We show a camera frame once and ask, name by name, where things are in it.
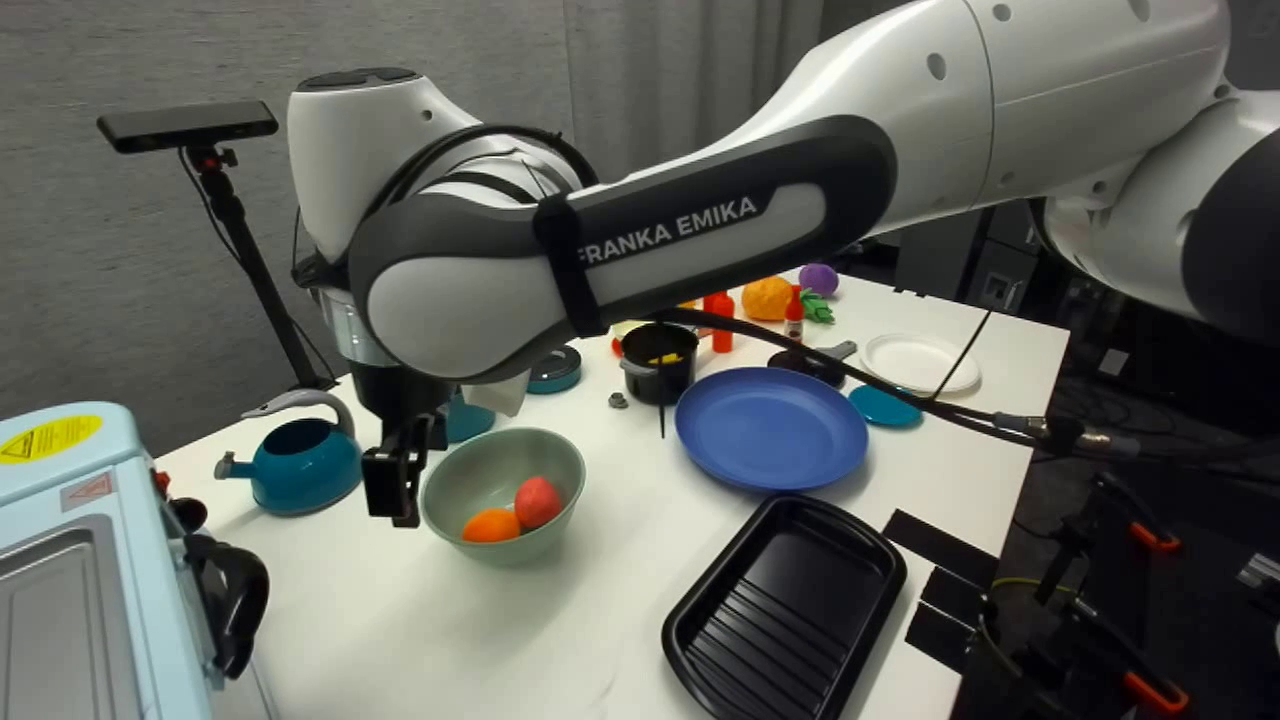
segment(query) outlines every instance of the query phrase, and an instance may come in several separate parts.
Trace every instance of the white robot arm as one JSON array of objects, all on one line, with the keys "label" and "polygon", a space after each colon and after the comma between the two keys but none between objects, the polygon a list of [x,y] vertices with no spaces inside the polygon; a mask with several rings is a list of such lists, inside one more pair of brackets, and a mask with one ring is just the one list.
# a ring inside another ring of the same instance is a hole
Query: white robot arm
[{"label": "white robot arm", "polygon": [[915,0],[617,183],[390,69],[300,84],[289,151],[324,312],[382,421],[408,378],[504,380],[608,322],[1007,200],[1043,200],[1110,289],[1280,345],[1280,102],[1228,90],[1228,36],[1228,0]]}]

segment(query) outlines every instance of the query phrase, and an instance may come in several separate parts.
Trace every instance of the tabletop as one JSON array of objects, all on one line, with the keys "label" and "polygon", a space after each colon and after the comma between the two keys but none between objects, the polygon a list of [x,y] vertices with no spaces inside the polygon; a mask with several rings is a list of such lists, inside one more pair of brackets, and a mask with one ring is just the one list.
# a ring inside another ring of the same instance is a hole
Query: tabletop
[{"label": "tabletop", "polygon": [[[811,348],[867,348],[882,338],[960,348],[982,317],[851,278],[840,280],[830,312],[830,325],[803,327]],[[373,520],[358,490],[327,513],[277,520],[252,506],[249,483],[213,479],[222,454],[252,456],[289,412],[240,421],[154,460],[177,495],[206,506],[213,538],[252,548],[270,573],[256,672],[280,717],[702,717],[667,670],[659,630],[760,495],[702,479],[674,434],[659,437],[653,410],[608,403],[622,394],[608,341],[575,348],[582,380],[572,394],[526,395],[518,417],[495,426],[550,430],[582,454],[589,490],[563,548],[536,567],[478,567],[429,528]],[[955,403],[1043,412],[1064,348],[1066,332],[996,312],[971,345],[981,386]],[[760,368],[772,354],[748,338],[734,338],[728,357],[702,345],[696,378]],[[380,430],[347,380],[334,395],[350,403],[355,437],[373,448]],[[928,417],[911,434],[872,430],[864,470],[815,495],[872,528],[903,510],[999,557],[1029,460],[1029,448]],[[903,563],[908,580],[844,717],[948,717],[955,701],[960,678],[903,643],[931,567],[911,551]]]}]

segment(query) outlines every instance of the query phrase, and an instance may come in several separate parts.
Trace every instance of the green bowl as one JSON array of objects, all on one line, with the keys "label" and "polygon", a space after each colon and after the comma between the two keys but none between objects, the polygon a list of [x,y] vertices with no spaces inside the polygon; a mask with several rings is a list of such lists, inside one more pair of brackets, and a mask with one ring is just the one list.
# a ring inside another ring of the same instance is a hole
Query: green bowl
[{"label": "green bowl", "polygon": [[[526,477],[557,483],[563,510],[549,526],[504,540],[467,544],[464,526],[485,510],[512,510]],[[434,538],[478,563],[526,567],[549,557],[582,494],[582,456],[557,434],[504,430],[452,448],[423,483],[423,520]]]}]

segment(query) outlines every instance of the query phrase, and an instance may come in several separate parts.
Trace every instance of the black cup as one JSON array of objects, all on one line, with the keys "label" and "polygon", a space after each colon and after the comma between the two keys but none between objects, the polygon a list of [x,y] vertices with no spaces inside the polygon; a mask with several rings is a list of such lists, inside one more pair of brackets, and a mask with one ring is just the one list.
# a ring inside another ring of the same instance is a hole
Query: black cup
[{"label": "black cup", "polygon": [[642,325],[622,338],[622,378],[641,403],[674,403],[692,386],[696,332]]}]

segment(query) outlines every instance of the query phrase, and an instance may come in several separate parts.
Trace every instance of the blue plate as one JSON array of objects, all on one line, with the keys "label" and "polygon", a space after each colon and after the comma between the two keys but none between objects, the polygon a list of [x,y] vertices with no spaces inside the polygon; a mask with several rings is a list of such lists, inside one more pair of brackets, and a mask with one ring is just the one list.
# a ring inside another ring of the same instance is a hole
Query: blue plate
[{"label": "blue plate", "polygon": [[748,494],[811,494],[848,479],[867,456],[864,417],[825,380],[734,368],[692,386],[674,403],[686,460]]}]

